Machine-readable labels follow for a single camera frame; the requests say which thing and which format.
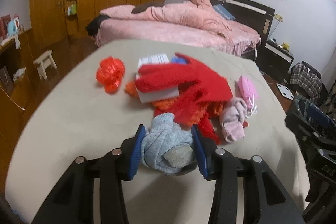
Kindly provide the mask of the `grey sock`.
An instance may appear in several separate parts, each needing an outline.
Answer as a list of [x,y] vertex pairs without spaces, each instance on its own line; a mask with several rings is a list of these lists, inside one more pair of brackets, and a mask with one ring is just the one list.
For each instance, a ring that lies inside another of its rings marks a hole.
[[175,123],[174,114],[156,116],[145,130],[141,143],[144,166],[168,175],[183,175],[196,169],[193,136]]

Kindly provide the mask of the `red glove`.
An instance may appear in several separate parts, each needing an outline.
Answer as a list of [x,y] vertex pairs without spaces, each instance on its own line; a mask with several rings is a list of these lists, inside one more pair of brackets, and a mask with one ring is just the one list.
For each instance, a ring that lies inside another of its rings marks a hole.
[[176,101],[170,106],[157,105],[155,115],[172,113],[175,123],[185,127],[196,124],[204,137],[220,144],[210,119],[218,117],[233,97],[227,79],[197,59],[181,53],[175,55],[184,57],[189,64],[143,65],[138,70],[136,88],[149,93],[178,87]]

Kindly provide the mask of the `red plastic bag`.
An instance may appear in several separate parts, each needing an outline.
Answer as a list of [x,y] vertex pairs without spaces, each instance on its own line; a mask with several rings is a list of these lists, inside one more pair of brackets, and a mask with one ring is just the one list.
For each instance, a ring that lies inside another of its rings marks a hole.
[[100,61],[96,80],[104,87],[106,93],[114,94],[118,91],[124,74],[124,63],[120,59],[110,56]]

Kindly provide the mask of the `blue plastic bag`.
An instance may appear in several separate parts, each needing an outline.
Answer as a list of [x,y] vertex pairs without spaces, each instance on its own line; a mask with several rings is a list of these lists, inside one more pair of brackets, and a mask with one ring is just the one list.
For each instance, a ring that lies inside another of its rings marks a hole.
[[173,64],[189,64],[189,61],[185,59],[184,57],[179,57],[179,56],[173,56],[171,58],[171,63]]

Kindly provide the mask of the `pink rolled sock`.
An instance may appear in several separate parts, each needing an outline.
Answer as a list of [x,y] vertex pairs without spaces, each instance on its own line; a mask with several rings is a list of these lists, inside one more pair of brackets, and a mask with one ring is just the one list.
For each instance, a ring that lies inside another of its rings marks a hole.
[[240,97],[231,98],[219,116],[222,134],[228,143],[245,137],[243,124],[247,117],[246,102]]

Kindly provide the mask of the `white bathroom scale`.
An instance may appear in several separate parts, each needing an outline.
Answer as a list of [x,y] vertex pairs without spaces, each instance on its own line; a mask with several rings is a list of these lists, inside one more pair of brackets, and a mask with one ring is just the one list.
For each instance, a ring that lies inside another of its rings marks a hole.
[[293,100],[294,95],[287,86],[276,83],[276,87],[278,88],[279,92],[281,93],[281,95],[283,97],[285,97],[286,99],[289,99],[291,101]]

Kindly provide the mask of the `plaid shirt on chair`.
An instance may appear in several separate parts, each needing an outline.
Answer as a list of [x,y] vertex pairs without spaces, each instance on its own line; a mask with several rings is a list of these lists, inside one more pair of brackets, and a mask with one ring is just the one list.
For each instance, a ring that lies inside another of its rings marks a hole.
[[321,78],[319,71],[302,61],[291,68],[289,83],[295,91],[320,106],[328,96],[328,91]]

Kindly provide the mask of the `dark nightstand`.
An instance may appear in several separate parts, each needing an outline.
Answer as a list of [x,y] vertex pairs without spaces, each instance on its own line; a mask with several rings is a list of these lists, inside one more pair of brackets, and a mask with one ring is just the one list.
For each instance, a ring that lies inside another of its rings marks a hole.
[[265,47],[258,54],[256,64],[260,71],[269,75],[272,79],[282,83],[293,63],[293,55],[280,48],[274,42],[267,41]]

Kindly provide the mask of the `yellow plush toy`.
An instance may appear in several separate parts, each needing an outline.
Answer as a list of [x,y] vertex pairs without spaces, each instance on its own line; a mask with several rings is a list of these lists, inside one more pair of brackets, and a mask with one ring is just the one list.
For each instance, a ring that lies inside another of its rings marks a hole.
[[285,51],[289,51],[289,47],[290,47],[290,45],[289,44],[287,44],[287,43],[282,43],[282,49],[283,50],[285,50]]

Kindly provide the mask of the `dark wooden headboard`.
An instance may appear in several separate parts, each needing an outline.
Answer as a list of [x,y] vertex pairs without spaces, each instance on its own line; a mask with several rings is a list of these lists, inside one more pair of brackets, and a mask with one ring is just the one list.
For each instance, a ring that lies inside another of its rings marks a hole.
[[261,43],[267,42],[275,9],[251,0],[210,0],[213,5],[221,4],[235,20],[257,31]]

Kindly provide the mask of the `pink bed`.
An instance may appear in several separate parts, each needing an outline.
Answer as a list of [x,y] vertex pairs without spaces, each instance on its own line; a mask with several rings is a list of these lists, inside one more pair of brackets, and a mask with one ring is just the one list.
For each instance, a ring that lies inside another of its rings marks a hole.
[[[149,2],[135,6],[132,13],[143,12],[150,6],[162,7],[164,4]],[[98,47],[114,40],[147,39],[210,48],[234,56],[241,56],[246,50],[256,48],[259,45],[261,37],[253,28],[234,20],[228,20],[228,22],[232,31],[226,38],[205,30],[172,23],[112,19],[107,15],[100,15],[100,13],[85,29]]]

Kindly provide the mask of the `small white stool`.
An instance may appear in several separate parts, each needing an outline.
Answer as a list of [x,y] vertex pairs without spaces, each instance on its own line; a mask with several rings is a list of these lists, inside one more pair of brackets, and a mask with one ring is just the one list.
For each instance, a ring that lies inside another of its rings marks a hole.
[[52,57],[53,50],[48,50],[42,53],[37,59],[34,60],[33,64],[36,66],[38,70],[38,74],[40,79],[47,79],[46,69],[48,67],[52,67],[53,69],[57,69],[56,62]]

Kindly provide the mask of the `wooden side desk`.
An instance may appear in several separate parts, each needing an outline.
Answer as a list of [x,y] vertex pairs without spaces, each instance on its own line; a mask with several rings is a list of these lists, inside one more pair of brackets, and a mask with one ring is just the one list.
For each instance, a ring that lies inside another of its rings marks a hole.
[[18,39],[18,49],[14,39],[1,46],[1,137],[13,148],[26,124],[26,107],[35,94],[30,77],[33,30],[22,32]]

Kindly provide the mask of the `blue pillow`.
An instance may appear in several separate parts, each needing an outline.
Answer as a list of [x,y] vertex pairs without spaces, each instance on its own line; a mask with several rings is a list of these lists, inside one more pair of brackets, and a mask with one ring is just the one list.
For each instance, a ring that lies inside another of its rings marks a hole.
[[235,20],[236,18],[221,4],[214,5],[213,9],[226,20]]

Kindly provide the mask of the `blue electric kettle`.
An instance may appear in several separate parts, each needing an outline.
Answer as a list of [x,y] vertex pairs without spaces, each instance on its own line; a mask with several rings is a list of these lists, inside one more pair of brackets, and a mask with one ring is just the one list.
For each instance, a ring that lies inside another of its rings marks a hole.
[[19,33],[20,21],[18,18],[14,18],[7,24],[7,36],[15,36]]

